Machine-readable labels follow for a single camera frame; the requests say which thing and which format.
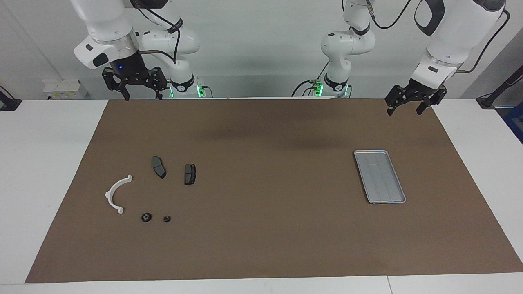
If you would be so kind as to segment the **brown table mat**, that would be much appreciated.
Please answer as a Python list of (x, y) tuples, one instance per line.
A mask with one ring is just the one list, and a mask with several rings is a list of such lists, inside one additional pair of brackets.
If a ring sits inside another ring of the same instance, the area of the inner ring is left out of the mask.
[[(111, 100), (26, 282), (523, 272), (439, 119), (416, 108)], [(368, 203), (359, 149), (389, 153), (405, 203)], [(105, 192), (129, 174), (119, 215)]]

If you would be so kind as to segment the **white wall socket box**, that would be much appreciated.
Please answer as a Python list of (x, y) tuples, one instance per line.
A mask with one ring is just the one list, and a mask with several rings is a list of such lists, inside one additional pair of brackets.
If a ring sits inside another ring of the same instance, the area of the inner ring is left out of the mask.
[(87, 99), (89, 93), (80, 80), (44, 82), (44, 99)]

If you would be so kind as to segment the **curved dark brake pad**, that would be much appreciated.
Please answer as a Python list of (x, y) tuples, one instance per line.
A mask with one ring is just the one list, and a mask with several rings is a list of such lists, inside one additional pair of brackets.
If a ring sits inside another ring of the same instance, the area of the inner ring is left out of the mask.
[(164, 167), (162, 159), (159, 156), (152, 157), (152, 168), (159, 178), (164, 179), (166, 177), (167, 171)]

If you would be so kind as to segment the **black table clamp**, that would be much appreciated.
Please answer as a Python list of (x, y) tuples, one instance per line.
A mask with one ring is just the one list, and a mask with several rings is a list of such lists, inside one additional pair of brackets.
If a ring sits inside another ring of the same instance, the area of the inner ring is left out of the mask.
[(0, 85), (0, 111), (15, 111), (22, 100), (15, 98), (4, 86)]

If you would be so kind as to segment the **blue box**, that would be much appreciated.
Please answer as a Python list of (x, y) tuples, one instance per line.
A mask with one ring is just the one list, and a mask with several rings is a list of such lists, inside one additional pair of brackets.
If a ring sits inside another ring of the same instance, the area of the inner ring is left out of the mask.
[(523, 145), (523, 102), (504, 115), (503, 121)]

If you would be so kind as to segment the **white curved plastic bracket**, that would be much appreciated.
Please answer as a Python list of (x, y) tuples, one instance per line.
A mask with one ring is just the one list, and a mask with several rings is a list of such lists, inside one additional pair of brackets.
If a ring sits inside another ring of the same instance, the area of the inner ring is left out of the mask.
[(118, 180), (117, 182), (115, 182), (111, 187), (110, 189), (105, 192), (105, 197), (108, 201), (108, 204), (113, 208), (113, 209), (116, 209), (116, 212), (119, 214), (119, 215), (122, 215), (123, 212), (124, 212), (124, 208), (121, 206), (121, 205), (116, 205), (114, 203), (114, 193), (116, 192), (116, 190), (121, 187), (123, 184), (126, 184), (126, 183), (130, 183), (132, 182), (132, 179), (133, 179), (133, 176), (131, 174), (127, 175), (126, 178), (123, 178), (123, 179), (120, 179)]

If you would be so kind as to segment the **silver metal tray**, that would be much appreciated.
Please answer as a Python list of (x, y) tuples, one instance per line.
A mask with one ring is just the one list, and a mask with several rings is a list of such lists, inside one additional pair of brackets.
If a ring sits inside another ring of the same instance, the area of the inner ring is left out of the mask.
[(387, 151), (359, 149), (353, 154), (368, 203), (405, 203), (407, 198)]

